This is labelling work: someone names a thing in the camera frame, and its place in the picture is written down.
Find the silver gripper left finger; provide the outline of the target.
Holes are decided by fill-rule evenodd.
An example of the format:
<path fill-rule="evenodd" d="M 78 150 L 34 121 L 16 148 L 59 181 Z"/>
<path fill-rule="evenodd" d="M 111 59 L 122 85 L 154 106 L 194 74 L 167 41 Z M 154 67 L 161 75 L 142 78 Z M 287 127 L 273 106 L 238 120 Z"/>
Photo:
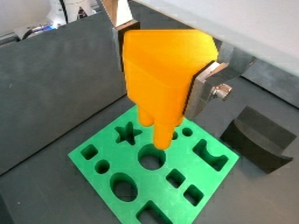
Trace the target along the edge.
<path fill-rule="evenodd" d="M 141 29 L 141 22 L 137 21 L 135 19 L 130 20 L 127 23 L 122 24 L 120 26 L 112 28 L 114 41 L 116 46 L 118 67 L 120 71 L 124 71 L 124 66 L 123 66 L 124 35 L 126 35 L 126 32 L 131 30 L 139 30 L 139 29 Z"/>

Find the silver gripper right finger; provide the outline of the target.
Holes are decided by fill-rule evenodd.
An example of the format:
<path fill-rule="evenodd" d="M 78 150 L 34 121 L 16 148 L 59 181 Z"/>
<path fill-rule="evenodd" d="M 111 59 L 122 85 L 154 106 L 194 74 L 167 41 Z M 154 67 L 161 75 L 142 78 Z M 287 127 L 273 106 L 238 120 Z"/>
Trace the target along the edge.
<path fill-rule="evenodd" d="M 219 57 L 193 76 L 183 115 L 193 120 L 214 99 L 226 101 L 233 87 L 227 82 L 250 68 L 255 57 L 234 45 L 223 42 Z"/>

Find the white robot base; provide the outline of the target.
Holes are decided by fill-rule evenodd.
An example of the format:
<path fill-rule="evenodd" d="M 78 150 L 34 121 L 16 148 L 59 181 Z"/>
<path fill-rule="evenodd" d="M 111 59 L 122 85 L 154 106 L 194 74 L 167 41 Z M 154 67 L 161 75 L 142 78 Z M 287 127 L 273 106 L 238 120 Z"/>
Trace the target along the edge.
<path fill-rule="evenodd" d="M 90 0 L 50 0 L 51 10 L 44 20 L 14 30 L 20 40 L 58 29 L 60 26 L 91 16 L 96 11 Z"/>

